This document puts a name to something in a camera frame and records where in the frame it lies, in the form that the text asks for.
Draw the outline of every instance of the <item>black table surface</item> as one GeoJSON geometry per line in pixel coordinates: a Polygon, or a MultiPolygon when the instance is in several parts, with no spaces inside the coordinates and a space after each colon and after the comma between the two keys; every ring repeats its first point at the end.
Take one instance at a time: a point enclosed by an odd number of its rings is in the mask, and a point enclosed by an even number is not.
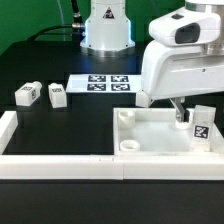
{"type": "MultiPolygon", "coordinates": [[[[80,53],[70,42],[18,42],[0,57],[0,115],[16,110],[19,125],[4,154],[113,154],[113,108],[135,107],[135,94],[68,94],[52,109],[48,85],[73,74],[140,74],[145,45],[121,58],[80,53]],[[43,84],[31,107],[15,105],[26,82],[43,84]]],[[[223,134],[223,93],[186,98],[215,106],[223,134]]],[[[158,101],[153,107],[171,107],[158,101]]],[[[223,181],[1,180],[0,223],[224,223],[223,181]]]]}

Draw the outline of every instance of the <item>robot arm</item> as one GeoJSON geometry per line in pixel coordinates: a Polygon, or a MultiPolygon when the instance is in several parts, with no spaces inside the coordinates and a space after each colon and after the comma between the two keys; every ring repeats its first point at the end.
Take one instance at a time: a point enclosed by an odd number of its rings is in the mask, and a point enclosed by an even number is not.
{"type": "Polygon", "coordinates": [[[201,2],[187,0],[185,7],[150,24],[155,40],[144,53],[137,106],[224,91],[224,3],[201,2]]]}

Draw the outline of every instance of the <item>small white box with marker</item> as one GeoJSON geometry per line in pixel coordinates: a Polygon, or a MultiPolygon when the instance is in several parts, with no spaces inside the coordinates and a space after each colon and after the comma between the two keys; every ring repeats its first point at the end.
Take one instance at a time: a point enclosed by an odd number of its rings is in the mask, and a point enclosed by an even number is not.
{"type": "Polygon", "coordinates": [[[67,107],[67,96],[61,84],[52,83],[48,90],[53,108],[67,107]]]}
{"type": "Polygon", "coordinates": [[[42,85],[40,82],[27,82],[15,92],[17,106],[30,106],[36,99],[40,97],[42,85]]]}

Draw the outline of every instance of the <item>white tray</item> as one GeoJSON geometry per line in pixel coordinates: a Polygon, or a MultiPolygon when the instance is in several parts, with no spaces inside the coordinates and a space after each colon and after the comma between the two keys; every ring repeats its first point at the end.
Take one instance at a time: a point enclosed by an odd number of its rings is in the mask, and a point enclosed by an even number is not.
{"type": "Polygon", "coordinates": [[[114,109],[114,149],[115,155],[123,156],[221,156],[224,155],[224,140],[216,125],[213,125],[210,137],[210,152],[192,151],[192,128],[178,129],[175,126],[175,109],[114,109]],[[135,124],[123,129],[119,125],[119,112],[133,111],[135,124]],[[120,144],[134,140],[140,144],[140,150],[121,149],[120,144]]]}

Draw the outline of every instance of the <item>white block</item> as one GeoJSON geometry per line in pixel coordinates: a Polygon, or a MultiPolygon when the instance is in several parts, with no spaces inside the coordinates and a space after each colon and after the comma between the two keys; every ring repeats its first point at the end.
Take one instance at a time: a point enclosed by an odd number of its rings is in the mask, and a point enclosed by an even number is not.
{"type": "Polygon", "coordinates": [[[30,106],[37,98],[40,97],[41,88],[42,85],[40,82],[27,82],[15,92],[16,105],[30,106]]]}
{"type": "Polygon", "coordinates": [[[0,155],[4,152],[18,125],[16,111],[6,111],[0,119],[0,155]]]}
{"type": "Polygon", "coordinates": [[[48,90],[53,108],[67,107],[67,96],[61,84],[52,83],[48,90]]]}

